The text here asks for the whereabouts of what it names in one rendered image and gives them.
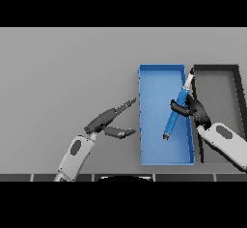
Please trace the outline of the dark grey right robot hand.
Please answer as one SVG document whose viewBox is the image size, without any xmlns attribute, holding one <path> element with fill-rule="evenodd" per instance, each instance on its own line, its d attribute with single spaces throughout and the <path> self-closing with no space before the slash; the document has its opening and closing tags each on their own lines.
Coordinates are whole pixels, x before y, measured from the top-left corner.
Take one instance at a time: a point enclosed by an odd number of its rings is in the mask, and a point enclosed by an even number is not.
<svg viewBox="0 0 247 228">
<path fill-rule="evenodd" d="M 184 117 L 192 116 L 196 127 L 203 126 L 204 129 L 211 127 L 210 118 L 204 106 L 198 100 L 187 95 L 185 104 L 186 106 L 182 106 L 175 100 L 171 100 L 171 109 Z"/>
</svg>

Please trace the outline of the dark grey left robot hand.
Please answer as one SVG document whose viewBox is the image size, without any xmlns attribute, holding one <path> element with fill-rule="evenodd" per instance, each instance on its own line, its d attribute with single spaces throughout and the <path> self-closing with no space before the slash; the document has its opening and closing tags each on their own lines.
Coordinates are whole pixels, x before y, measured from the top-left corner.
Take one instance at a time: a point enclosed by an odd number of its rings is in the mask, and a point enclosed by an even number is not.
<svg viewBox="0 0 247 228">
<path fill-rule="evenodd" d="M 104 131 L 105 135 L 119 139 L 123 139 L 129 135 L 132 135 L 133 133 L 136 132 L 135 129 L 114 128 L 114 127 L 110 127 L 110 124 L 114 121 L 114 119 L 118 115 L 123 113 L 135 101 L 136 99 L 128 100 L 117 108 L 113 107 L 99 114 L 88 125 L 84 127 L 85 132 L 89 135 L 92 135 L 93 133 L 100 133 Z"/>
</svg>

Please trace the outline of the blue bin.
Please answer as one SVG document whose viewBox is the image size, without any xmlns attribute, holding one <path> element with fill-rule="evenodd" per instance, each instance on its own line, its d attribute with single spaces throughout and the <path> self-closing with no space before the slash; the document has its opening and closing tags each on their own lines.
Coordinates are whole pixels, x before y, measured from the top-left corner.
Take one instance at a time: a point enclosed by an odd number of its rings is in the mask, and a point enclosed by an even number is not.
<svg viewBox="0 0 247 228">
<path fill-rule="evenodd" d="M 195 162 L 191 119 L 179 115 L 168 140 L 163 139 L 170 102 L 185 83 L 184 64 L 140 64 L 139 130 L 141 164 L 193 165 Z"/>
</svg>

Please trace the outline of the blue pipe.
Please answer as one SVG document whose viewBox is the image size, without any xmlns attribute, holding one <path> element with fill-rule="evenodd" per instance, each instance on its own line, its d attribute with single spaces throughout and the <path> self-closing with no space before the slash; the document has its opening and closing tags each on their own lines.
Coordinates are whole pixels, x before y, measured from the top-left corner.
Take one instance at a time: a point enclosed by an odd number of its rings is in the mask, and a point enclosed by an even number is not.
<svg viewBox="0 0 247 228">
<path fill-rule="evenodd" d="M 183 115 L 185 117 L 190 115 L 190 111 L 187 107 L 185 107 L 185 105 L 187 102 L 187 97 L 189 95 L 189 88 L 193 78 L 194 78 L 194 69 L 191 69 L 190 73 L 188 74 L 185 80 L 184 85 L 181 87 L 179 91 L 177 99 L 171 100 L 170 102 L 170 107 L 172 109 L 172 112 L 163 133 L 164 140 L 169 139 L 170 135 L 174 130 L 179 115 Z"/>
</svg>

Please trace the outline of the dark grey bin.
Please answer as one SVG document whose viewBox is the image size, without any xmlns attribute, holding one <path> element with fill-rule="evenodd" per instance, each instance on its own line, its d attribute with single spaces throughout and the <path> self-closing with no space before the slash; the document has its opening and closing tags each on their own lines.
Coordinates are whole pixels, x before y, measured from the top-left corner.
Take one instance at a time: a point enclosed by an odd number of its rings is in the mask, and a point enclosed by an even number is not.
<svg viewBox="0 0 247 228">
<path fill-rule="evenodd" d="M 239 65 L 195 65 L 194 73 L 193 96 L 203 104 L 211 124 L 223 123 L 247 141 L 247 106 Z M 199 141 L 205 148 L 202 137 Z"/>
</svg>

